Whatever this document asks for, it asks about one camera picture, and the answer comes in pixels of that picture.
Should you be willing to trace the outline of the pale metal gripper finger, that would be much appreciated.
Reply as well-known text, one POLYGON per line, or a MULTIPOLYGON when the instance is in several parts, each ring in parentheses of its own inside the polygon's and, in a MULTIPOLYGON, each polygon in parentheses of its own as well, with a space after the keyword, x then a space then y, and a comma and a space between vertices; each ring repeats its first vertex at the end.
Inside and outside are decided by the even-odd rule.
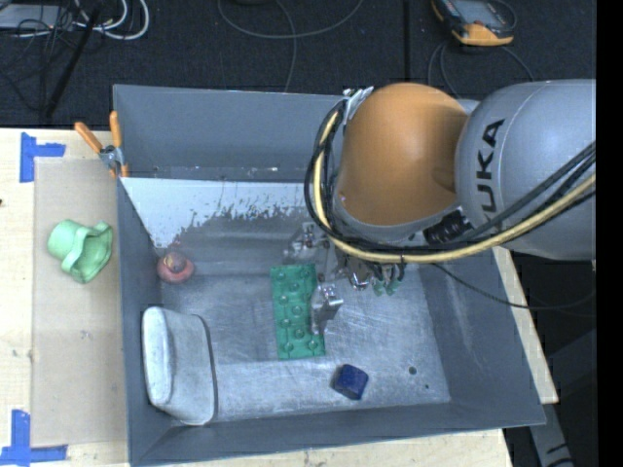
POLYGON ((311 264, 321 248, 321 230, 315 222, 303 222, 283 250, 285 264, 311 264))
POLYGON ((311 331, 323 335, 329 321, 342 307, 344 299, 334 283, 319 284, 311 295, 311 331))

